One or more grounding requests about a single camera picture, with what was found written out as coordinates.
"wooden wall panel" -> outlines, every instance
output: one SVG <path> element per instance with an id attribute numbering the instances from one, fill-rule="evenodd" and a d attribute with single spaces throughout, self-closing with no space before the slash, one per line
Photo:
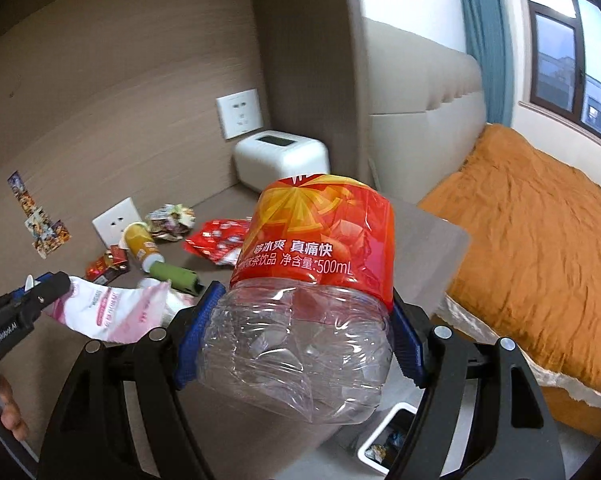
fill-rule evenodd
<path id="1" fill-rule="evenodd" d="M 81 274 L 91 219 L 132 196 L 143 214 L 236 182 L 215 98 L 258 88 L 250 0 L 56 0 L 0 38 L 0 294 L 27 273 Z M 42 260 L 7 177 L 73 238 Z"/>
<path id="2" fill-rule="evenodd" d="M 369 179 L 359 0 L 252 0 L 271 126 L 321 140 L 332 172 Z"/>

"window frame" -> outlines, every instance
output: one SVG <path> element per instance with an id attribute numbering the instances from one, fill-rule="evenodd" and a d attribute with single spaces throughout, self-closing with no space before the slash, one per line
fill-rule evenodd
<path id="1" fill-rule="evenodd" d="M 591 4 L 598 7 L 596 0 L 588 0 Z M 556 115 L 559 115 L 568 121 L 576 124 L 580 128 L 583 128 L 601 139 L 601 133 L 591 127 L 589 124 L 584 123 L 581 118 L 583 117 L 583 108 L 585 106 L 583 99 L 585 97 L 585 83 L 587 80 L 585 72 L 585 36 L 583 34 L 583 22 L 581 20 L 580 6 L 578 0 L 572 0 L 574 9 L 576 11 L 576 17 L 570 18 L 557 10 L 550 9 L 542 4 L 527 0 L 527 4 L 530 10 L 530 28 L 532 38 L 532 80 L 530 88 L 530 103 L 545 108 Z M 544 16 L 550 20 L 554 20 L 561 25 L 574 30 L 575 40 L 575 89 L 574 97 L 572 102 L 572 110 L 568 111 L 565 108 L 549 102 L 537 95 L 538 85 L 538 20 L 536 19 L 537 14 Z"/>

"desk surface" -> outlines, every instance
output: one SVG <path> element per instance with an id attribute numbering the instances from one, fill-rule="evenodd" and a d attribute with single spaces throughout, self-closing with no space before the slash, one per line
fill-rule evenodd
<path id="1" fill-rule="evenodd" d="M 257 199 L 256 193 L 242 186 L 226 189 L 194 208 L 197 225 L 214 218 L 250 216 Z M 460 264 L 469 237 L 462 229 L 414 205 L 392 203 L 396 222 L 395 286 L 405 301 L 423 306 L 429 314 Z M 187 253 L 180 243 L 162 245 L 160 250 L 168 263 L 198 272 L 204 284 L 212 280 L 229 282 L 231 268 L 217 267 Z M 133 268 L 114 285 L 135 287 L 142 276 Z M 30 440 L 35 449 L 42 443 L 56 398 L 86 341 L 85 336 L 42 316 L 34 333 L 0 367 L 12 382 L 16 399 L 30 423 Z M 220 396 L 196 383 L 181 392 L 180 400 L 218 480 L 273 478 L 338 429 L 295 422 Z M 130 405 L 130 420 L 133 427 L 142 426 L 137 406 Z M 137 447 L 141 462 L 148 464 L 149 451 L 142 435 Z"/>

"window sill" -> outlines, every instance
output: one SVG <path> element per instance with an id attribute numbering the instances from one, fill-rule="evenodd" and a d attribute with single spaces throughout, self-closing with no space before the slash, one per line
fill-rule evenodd
<path id="1" fill-rule="evenodd" d="M 519 101 L 518 104 L 522 108 L 527 108 L 528 110 L 532 110 L 538 114 L 544 115 L 547 118 L 561 123 L 563 126 L 566 126 L 567 128 L 570 128 L 583 136 L 586 136 L 589 140 L 601 146 L 601 139 L 596 137 L 593 133 L 588 132 L 586 129 L 581 128 L 580 126 L 578 126 L 578 124 L 574 124 L 572 121 L 568 121 L 566 118 L 561 117 L 560 115 L 555 114 L 554 112 L 550 112 L 549 110 L 546 110 L 545 108 L 540 107 L 538 105 L 525 101 Z"/>

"green tube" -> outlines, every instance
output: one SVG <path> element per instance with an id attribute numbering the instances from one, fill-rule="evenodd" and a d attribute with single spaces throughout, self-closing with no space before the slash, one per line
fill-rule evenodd
<path id="1" fill-rule="evenodd" d="M 161 282 L 172 282 L 172 288 L 198 296 L 205 288 L 200 283 L 198 275 L 190 269 L 183 269 L 166 264 L 164 262 L 155 262 L 149 267 L 149 275 Z"/>

